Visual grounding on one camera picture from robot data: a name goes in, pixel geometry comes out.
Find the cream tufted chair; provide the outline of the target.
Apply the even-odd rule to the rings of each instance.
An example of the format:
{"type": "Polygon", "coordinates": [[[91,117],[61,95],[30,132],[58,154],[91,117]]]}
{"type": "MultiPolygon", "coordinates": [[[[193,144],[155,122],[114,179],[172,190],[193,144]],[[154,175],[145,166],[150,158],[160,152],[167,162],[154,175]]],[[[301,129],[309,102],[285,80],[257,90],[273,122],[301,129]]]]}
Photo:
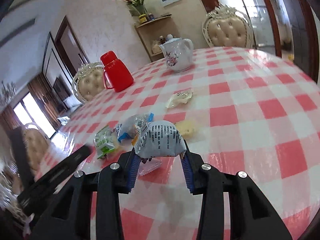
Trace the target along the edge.
{"type": "Polygon", "coordinates": [[[33,175],[35,175],[50,146],[50,140],[41,129],[24,128],[22,135],[27,152],[27,161],[33,175]]]}
{"type": "Polygon", "coordinates": [[[254,35],[249,18],[223,4],[207,13],[201,30],[209,47],[253,47],[254,35]]]}
{"type": "Polygon", "coordinates": [[[74,96],[82,103],[91,101],[105,89],[101,62],[83,64],[72,80],[74,96]]]}

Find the clear packet pale pastry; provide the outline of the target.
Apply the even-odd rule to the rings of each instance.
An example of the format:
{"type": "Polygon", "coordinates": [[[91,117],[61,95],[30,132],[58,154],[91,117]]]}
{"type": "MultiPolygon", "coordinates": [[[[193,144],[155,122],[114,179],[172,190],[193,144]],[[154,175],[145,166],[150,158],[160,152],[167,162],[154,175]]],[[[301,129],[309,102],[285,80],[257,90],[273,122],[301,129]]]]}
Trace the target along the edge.
{"type": "Polygon", "coordinates": [[[173,94],[166,103],[166,108],[175,108],[181,104],[186,104],[193,96],[193,90],[191,88],[182,90],[173,94]]]}

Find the clear packet yellow cookie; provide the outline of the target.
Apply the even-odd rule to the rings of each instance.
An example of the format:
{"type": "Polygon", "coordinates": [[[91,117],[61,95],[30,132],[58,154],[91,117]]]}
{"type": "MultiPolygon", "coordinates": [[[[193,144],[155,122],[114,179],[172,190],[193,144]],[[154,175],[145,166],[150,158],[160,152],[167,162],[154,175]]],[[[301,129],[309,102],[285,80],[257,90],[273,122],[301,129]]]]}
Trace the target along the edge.
{"type": "Polygon", "coordinates": [[[184,139],[193,137],[197,132],[197,126],[192,120],[183,120],[176,122],[175,126],[184,139]]]}

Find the grey printed snack packet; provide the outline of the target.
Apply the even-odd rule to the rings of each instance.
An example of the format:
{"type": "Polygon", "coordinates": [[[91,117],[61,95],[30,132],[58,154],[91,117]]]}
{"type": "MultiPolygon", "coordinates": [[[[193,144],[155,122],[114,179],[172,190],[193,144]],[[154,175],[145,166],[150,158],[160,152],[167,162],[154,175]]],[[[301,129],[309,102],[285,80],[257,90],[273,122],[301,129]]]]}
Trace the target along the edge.
{"type": "Polygon", "coordinates": [[[187,147],[176,126],[165,120],[147,122],[137,127],[134,145],[142,159],[184,155],[187,147]]]}

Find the chandelier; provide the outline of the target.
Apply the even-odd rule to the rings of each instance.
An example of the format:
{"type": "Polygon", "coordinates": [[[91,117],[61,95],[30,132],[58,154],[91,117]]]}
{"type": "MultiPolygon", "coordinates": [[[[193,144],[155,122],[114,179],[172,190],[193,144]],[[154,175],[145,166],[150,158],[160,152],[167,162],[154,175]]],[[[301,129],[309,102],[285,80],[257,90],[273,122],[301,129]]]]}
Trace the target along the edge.
{"type": "Polygon", "coordinates": [[[10,101],[15,97],[16,94],[16,86],[13,82],[4,83],[1,81],[1,97],[0,104],[1,106],[6,106],[10,103],[10,101]]]}

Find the cream tufted chair far right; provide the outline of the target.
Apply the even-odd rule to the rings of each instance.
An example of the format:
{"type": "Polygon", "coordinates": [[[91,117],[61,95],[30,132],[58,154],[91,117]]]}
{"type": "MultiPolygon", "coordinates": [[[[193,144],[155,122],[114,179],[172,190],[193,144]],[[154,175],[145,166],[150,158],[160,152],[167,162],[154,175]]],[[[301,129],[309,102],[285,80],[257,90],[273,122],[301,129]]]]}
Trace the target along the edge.
{"type": "Polygon", "coordinates": [[[207,13],[201,30],[209,47],[253,47],[254,35],[249,18],[223,4],[207,13]]]}

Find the wall television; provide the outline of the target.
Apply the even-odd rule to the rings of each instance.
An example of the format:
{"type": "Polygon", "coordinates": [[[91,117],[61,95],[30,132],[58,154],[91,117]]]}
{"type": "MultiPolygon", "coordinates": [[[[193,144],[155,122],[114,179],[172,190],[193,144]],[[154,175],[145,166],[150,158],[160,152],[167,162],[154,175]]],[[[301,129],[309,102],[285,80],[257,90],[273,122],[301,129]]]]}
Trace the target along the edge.
{"type": "Polygon", "coordinates": [[[55,82],[53,84],[53,89],[55,90],[57,96],[60,98],[60,100],[66,100],[69,97],[69,92],[65,85],[60,81],[60,79],[57,77],[55,79],[55,82]]]}

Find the blue orange snack packet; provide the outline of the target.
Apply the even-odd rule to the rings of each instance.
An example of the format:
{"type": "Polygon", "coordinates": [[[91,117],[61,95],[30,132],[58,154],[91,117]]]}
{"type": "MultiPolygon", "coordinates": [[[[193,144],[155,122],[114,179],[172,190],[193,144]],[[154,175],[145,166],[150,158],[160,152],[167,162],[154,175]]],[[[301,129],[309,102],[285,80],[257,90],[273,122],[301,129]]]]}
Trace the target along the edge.
{"type": "Polygon", "coordinates": [[[119,122],[115,127],[118,142],[121,143],[123,140],[134,139],[138,130],[147,122],[152,122],[153,118],[153,113],[136,114],[123,122],[119,122]]]}

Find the green snack packet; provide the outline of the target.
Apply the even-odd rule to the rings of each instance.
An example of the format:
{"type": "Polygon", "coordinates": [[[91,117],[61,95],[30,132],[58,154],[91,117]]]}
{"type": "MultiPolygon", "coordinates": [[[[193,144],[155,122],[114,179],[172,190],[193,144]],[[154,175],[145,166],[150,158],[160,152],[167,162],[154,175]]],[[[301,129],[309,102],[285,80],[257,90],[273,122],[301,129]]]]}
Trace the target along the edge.
{"type": "Polygon", "coordinates": [[[106,158],[108,154],[116,149],[112,129],[107,125],[103,127],[94,137],[94,145],[97,159],[106,158]]]}

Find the white floral teapot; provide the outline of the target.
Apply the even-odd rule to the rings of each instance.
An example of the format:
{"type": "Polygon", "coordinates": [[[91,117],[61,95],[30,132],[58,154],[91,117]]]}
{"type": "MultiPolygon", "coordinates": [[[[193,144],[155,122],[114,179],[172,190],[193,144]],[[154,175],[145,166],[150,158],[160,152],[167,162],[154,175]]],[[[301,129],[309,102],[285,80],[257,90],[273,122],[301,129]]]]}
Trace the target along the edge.
{"type": "Polygon", "coordinates": [[[193,42],[188,38],[174,38],[167,35],[167,41],[160,44],[167,67],[174,72],[182,72],[193,65],[193,42]]]}

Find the yellow jar on shelf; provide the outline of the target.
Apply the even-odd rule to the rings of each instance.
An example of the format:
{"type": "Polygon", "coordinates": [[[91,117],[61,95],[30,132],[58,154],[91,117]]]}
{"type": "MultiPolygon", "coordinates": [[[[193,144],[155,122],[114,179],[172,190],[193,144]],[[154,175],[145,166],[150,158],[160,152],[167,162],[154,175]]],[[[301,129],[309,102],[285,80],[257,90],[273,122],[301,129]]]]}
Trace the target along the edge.
{"type": "Polygon", "coordinates": [[[147,15],[146,15],[146,14],[141,14],[141,15],[139,16],[139,22],[140,22],[140,24],[143,24],[143,23],[148,22],[148,17],[147,17],[147,15]]]}

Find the cream tufted chair middle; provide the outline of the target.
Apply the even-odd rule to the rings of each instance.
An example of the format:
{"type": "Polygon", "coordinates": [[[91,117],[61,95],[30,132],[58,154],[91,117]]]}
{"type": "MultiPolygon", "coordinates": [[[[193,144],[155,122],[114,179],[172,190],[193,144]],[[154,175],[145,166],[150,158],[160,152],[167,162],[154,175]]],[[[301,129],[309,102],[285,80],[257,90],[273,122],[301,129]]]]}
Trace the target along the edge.
{"type": "Polygon", "coordinates": [[[101,62],[83,64],[72,80],[74,96],[82,103],[91,101],[105,89],[101,62]]]}

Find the red thermos jug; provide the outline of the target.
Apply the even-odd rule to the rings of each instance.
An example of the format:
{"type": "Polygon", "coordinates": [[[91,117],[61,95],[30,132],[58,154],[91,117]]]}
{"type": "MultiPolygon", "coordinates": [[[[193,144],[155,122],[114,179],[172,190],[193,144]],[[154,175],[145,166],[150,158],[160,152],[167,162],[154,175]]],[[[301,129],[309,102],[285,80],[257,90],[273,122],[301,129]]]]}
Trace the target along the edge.
{"type": "Polygon", "coordinates": [[[106,89],[113,89],[116,93],[119,93],[134,83],[130,71],[113,51],[108,51],[102,55],[100,61],[104,66],[103,83],[106,89]]]}

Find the cream tufted chair left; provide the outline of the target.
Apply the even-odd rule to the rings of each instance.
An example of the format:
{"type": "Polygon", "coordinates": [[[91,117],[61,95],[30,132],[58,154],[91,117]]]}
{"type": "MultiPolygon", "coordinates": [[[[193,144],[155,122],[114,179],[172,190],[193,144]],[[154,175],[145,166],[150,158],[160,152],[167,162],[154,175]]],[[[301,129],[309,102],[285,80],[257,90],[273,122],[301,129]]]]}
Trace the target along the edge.
{"type": "Polygon", "coordinates": [[[22,135],[27,152],[27,161],[33,175],[35,175],[50,146],[50,140],[41,129],[24,128],[22,135]]]}

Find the red white checkered tablecloth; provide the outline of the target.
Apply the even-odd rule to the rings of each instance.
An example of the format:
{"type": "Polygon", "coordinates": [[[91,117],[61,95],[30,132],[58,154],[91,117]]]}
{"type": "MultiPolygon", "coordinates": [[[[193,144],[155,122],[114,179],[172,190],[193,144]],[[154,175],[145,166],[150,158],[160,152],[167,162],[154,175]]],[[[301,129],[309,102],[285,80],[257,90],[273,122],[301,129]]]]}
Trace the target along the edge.
{"type": "Polygon", "coordinates": [[[298,239],[319,210],[319,87],[289,61],[257,50],[198,49],[184,72],[165,62],[139,67],[134,84],[106,89],[76,111],[42,159],[42,176],[104,126],[151,112],[155,120],[192,120],[192,152],[222,172],[245,171],[298,239]],[[191,88],[186,104],[170,97],[191,88]]]}

